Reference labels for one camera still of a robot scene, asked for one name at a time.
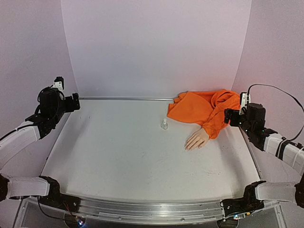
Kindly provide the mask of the clear nail polish bottle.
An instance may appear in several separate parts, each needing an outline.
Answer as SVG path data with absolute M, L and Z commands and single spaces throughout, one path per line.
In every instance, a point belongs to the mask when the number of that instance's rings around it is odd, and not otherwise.
M 167 123 L 161 123 L 161 128 L 163 130 L 167 130 L 168 129 L 168 124 Z

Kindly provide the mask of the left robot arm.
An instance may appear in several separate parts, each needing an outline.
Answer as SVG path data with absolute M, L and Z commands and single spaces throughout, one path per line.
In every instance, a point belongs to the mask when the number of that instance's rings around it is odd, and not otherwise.
M 4 166 L 29 145 L 45 138 L 66 113 L 80 109 L 79 95 L 64 96 L 63 87 L 55 82 L 38 94 L 38 106 L 33 115 L 0 139 L 0 167 Z M 23 197 L 45 198 L 53 207 L 64 204 L 59 183 L 50 177 L 14 178 L 0 176 L 0 199 Z

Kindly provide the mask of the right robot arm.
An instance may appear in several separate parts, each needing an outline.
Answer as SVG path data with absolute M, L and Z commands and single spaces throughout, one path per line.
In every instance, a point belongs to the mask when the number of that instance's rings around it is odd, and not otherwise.
M 266 110 L 261 104 L 249 103 L 241 110 L 226 109 L 224 122 L 242 129 L 249 142 L 262 152 L 267 152 L 285 162 L 300 175 L 304 174 L 304 146 L 281 136 L 278 132 L 265 128 Z M 236 203 L 243 211 L 256 210 L 264 200 L 277 200 L 304 206 L 304 181 L 270 183 L 256 181 L 245 187 L 243 197 L 224 200 Z

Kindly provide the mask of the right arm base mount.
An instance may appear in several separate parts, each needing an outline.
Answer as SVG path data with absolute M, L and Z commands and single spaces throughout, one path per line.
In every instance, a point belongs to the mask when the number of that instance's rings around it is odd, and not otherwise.
M 235 214 L 253 212 L 264 208 L 264 201 L 257 199 L 256 187 L 266 181 L 256 181 L 245 187 L 243 197 L 237 199 L 224 199 L 220 206 L 224 209 L 225 217 Z

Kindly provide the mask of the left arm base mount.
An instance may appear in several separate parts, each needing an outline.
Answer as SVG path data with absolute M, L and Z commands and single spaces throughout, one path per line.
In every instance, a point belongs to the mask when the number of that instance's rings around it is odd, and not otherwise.
M 47 176 L 39 177 L 46 180 L 49 184 L 48 194 L 46 196 L 39 196 L 38 198 L 40 204 L 66 210 L 68 212 L 78 212 L 81 202 L 79 197 L 61 193 L 60 184 L 55 179 Z

